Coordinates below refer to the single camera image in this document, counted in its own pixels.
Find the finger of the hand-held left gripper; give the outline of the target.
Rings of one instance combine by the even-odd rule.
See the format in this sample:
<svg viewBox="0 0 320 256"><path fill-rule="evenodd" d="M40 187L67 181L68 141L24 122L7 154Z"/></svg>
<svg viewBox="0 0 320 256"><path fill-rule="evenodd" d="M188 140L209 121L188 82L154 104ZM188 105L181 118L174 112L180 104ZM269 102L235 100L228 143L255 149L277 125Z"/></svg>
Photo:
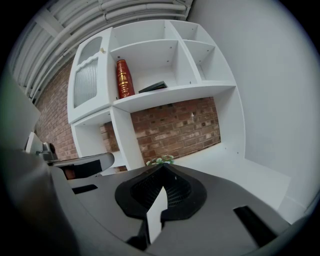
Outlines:
<svg viewBox="0 0 320 256"><path fill-rule="evenodd" d="M49 166L60 168L68 180L88 178L110 168L115 162L112 153L102 153L69 160L48 163Z"/></svg>

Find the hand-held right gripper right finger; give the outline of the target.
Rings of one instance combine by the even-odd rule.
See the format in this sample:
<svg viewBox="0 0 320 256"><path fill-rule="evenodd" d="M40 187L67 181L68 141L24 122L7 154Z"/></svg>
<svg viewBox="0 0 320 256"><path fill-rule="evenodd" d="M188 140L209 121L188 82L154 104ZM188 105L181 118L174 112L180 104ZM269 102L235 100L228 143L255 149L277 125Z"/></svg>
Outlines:
<svg viewBox="0 0 320 256"><path fill-rule="evenodd" d="M276 210L240 185L175 165L178 171L199 180L206 189L203 206L185 220L167 221L146 249L154 256L242 256L258 249L234 212L248 206L276 234L290 227Z"/></svg>

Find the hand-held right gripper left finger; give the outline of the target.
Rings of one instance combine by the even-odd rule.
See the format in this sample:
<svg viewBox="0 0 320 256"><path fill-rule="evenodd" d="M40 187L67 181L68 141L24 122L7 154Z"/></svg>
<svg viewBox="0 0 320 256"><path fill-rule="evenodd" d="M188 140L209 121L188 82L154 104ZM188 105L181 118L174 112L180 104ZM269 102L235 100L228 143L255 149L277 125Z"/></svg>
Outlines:
<svg viewBox="0 0 320 256"><path fill-rule="evenodd" d="M67 180L52 167L52 185L64 221L59 240L69 250L134 250L128 244L142 221L125 215L115 199L118 185L143 174L150 166L107 176Z"/></svg>

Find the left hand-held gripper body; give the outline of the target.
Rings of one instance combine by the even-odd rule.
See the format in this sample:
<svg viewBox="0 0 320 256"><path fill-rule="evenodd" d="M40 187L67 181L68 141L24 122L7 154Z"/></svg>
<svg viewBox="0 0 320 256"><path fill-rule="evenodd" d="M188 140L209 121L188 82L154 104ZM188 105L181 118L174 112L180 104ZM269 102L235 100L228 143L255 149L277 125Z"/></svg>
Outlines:
<svg viewBox="0 0 320 256"><path fill-rule="evenodd" d="M36 155L43 158L44 161L52 162L58 160L55 146L52 143L44 142L42 144L42 150L37 150Z"/></svg>

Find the dark picture frame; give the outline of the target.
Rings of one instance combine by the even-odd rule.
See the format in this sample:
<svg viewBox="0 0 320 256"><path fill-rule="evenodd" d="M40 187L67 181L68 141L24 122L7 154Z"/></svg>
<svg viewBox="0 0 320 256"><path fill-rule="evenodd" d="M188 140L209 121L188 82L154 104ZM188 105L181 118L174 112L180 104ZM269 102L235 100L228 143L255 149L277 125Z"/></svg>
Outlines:
<svg viewBox="0 0 320 256"><path fill-rule="evenodd" d="M155 90L165 89L167 87L168 86L166 85L166 83L164 81L160 81L160 82L154 83L146 88L139 90L138 93L141 94L141 93L151 92L151 91L155 91Z"/></svg>

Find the white desk with shelving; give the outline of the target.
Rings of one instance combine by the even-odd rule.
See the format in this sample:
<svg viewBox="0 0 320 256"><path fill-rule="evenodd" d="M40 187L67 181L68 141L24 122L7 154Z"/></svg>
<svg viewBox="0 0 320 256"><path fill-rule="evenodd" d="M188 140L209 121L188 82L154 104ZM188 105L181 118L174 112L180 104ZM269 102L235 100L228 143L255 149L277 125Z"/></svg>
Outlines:
<svg viewBox="0 0 320 256"><path fill-rule="evenodd" d="M143 167L145 161L134 132L131 113L178 103L186 100L213 97L217 110L221 143L184 156L176 163L218 176L245 188L273 207L289 223L305 214L287 195L291 178L245 158L245 119L240 94L232 71L219 47L199 24L178 20L139 21L112 28L111 51L133 43L149 40L179 40L190 57L198 83L177 89L158 89L133 99L117 96L113 103L70 124L73 140L80 157L105 153L106 147L100 126L112 123L119 151L115 164L128 170Z"/></svg>

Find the small green potted plant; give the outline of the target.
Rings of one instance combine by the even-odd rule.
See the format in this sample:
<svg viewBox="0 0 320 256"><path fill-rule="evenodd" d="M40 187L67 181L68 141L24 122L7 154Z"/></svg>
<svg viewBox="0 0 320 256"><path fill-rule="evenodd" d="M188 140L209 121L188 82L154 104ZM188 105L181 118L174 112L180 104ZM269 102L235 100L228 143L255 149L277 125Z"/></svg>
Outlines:
<svg viewBox="0 0 320 256"><path fill-rule="evenodd" d="M160 165L160 164L173 164L174 163L174 156L173 155L163 155L158 158L153 158L146 162L147 166L150 165Z"/></svg>

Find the ribbed glass cabinet door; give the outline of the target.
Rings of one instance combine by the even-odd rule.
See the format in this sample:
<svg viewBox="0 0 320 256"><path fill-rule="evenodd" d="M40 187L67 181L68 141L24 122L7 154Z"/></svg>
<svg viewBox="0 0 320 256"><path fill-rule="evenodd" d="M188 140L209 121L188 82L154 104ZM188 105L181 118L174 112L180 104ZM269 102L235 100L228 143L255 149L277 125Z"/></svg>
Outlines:
<svg viewBox="0 0 320 256"><path fill-rule="evenodd" d="M116 63L110 54L112 36L113 29L108 28L82 42L76 51L67 91L69 124L111 106L116 99Z"/></svg>

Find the red hardcover book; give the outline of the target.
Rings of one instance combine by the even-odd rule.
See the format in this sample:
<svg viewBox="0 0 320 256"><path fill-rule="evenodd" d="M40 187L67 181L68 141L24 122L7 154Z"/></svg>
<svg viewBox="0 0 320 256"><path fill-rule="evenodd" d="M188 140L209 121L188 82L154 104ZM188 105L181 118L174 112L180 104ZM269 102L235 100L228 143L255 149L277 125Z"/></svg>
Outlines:
<svg viewBox="0 0 320 256"><path fill-rule="evenodd" d="M124 59L116 62L116 77L120 99L135 95L131 73Z"/></svg>

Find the white ceiling pipes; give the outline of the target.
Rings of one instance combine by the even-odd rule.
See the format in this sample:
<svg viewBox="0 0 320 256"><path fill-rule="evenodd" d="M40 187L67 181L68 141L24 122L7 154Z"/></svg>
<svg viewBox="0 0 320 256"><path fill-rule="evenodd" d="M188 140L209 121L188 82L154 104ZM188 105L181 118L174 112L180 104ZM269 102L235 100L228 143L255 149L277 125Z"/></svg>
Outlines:
<svg viewBox="0 0 320 256"><path fill-rule="evenodd" d="M8 59L35 102L86 39L109 27L155 18L186 20L194 0L49 0L31 19Z"/></svg>

